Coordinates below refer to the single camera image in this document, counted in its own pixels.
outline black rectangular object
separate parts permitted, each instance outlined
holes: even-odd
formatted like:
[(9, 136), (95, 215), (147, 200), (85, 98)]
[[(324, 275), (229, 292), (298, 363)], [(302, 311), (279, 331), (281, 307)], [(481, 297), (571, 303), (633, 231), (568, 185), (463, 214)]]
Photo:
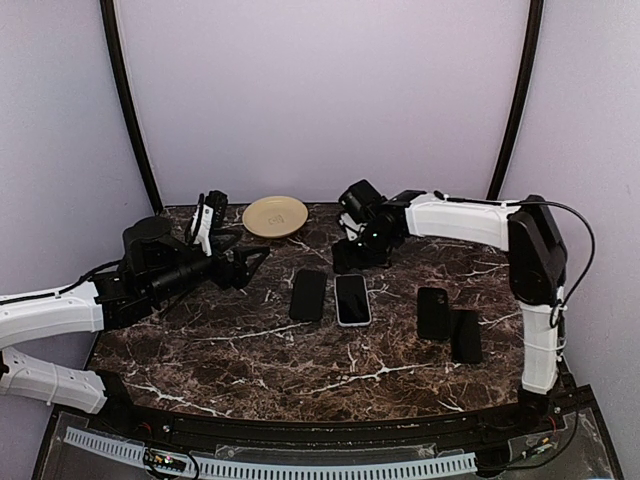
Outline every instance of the black rectangular object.
[(327, 274), (317, 270), (300, 270), (293, 281), (289, 317), (300, 322), (319, 322), (324, 307)]
[(449, 298), (443, 288), (418, 289), (418, 337), (448, 340), (451, 333)]
[(481, 363), (482, 342), (478, 312), (454, 310), (451, 312), (451, 359), (454, 363)]
[(338, 275), (335, 294), (338, 325), (365, 327), (371, 323), (367, 284), (362, 275)]

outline white backdrop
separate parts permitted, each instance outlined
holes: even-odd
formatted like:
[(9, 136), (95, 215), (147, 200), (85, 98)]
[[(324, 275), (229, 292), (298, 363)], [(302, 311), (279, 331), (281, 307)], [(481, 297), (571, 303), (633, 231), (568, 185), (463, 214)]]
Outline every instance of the white backdrop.
[(121, 36), (165, 204), (483, 197), (527, 0), (126, 0)]

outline phone screen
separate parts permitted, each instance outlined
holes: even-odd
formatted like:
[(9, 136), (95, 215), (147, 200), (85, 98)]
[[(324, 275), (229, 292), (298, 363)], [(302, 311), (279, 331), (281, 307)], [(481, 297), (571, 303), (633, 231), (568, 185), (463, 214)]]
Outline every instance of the phone screen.
[(335, 279), (338, 323), (347, 326), (371, 323), (367, 288), (362, 275), (340, 275)]

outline black phone case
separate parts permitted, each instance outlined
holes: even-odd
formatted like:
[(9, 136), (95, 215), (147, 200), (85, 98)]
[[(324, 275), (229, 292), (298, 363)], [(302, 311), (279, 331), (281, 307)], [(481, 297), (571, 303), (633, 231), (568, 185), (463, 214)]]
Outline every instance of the black phone case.
[(449, 298), (443, 288), (418, 289), (418, 337), (448, 340), (451, 334)]
[(319, 322), (324, 310), (327, 274), (300, 270), (293, 281), (289, 317), (299, 322)]
[(454, 310), (451, 312), (451, 359), (454, 363), (481, 363), (482, 342), (478, 312)]

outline marble table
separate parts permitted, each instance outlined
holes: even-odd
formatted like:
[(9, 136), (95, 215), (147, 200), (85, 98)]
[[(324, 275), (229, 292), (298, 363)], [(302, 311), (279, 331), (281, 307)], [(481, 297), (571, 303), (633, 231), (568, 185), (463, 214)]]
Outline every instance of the marble table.
[[(242, 228), (242, 206), (227, 225)], [(192, 208), (166, 210), (182, 238)], [(373, 322), (337, 325), (331, 244), (341, 238), (337, 205), (309, 205), (295, 235), (269, 245), (271, 256), (249, 286), (203, 285), (160, 319), (103, 333), (90, 368), (118, 372), (136, 404), (251, 420), (391, 420), (469, 411), (516, 401), (523, 367), (522, 319), (508, 285), (504, 254), (442, 238), (409, 239), (389, 269), (364, 272)], [(293, 277), (329, 274), (324, 318), (288, 316)], [(451, 307), (481, 318), (484, 362), (451, 361), (448, 343), (416, 335), (421, 286), (448, 291)]]

